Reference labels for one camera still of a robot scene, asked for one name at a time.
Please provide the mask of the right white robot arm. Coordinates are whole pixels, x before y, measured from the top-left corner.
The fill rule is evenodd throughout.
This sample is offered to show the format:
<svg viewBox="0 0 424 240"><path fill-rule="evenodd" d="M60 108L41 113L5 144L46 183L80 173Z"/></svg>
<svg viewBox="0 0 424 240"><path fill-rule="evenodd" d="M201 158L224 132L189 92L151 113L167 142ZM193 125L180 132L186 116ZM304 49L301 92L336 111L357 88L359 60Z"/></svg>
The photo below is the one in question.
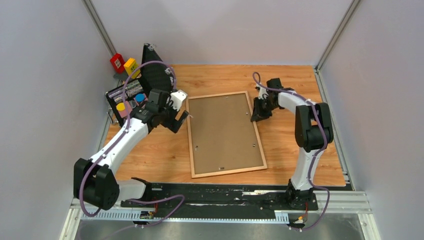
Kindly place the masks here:
<svg viewBox="0 0 424 240"><path fill-rule="evenodd" d="M314 102L290 87L283 87L279 78L272 78L265 85L258 72L252 74L258 96L253 100L251 122L270 118L273 110L289 110L294 114L294 137L299 147L293 176L289 179L285 201L292 209L298 209L312 197L317 164L323 152L334 139L329 105Z"/></svg>

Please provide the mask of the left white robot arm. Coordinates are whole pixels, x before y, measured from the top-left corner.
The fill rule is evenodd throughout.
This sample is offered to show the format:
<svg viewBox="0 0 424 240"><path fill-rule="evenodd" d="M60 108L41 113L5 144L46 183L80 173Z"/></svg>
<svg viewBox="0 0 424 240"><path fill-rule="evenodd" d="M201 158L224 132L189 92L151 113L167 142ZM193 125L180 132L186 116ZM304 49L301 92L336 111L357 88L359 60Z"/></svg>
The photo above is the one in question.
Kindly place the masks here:
<svg viewBox="0 0 424 240"><path fill-rule="evenodd" d="M152 89L146 101L130 110L118 133L89 159L80 158L73 169L73 195L80 204L91 204L101 210L109 210L116 202L135 200L140 206L153 201L152 184L132 177L118 181L115 174L133 148L159 125L177 133L189 116L184 111L179 119L183 102L188 95L182 90L168 92Z"/></svg>

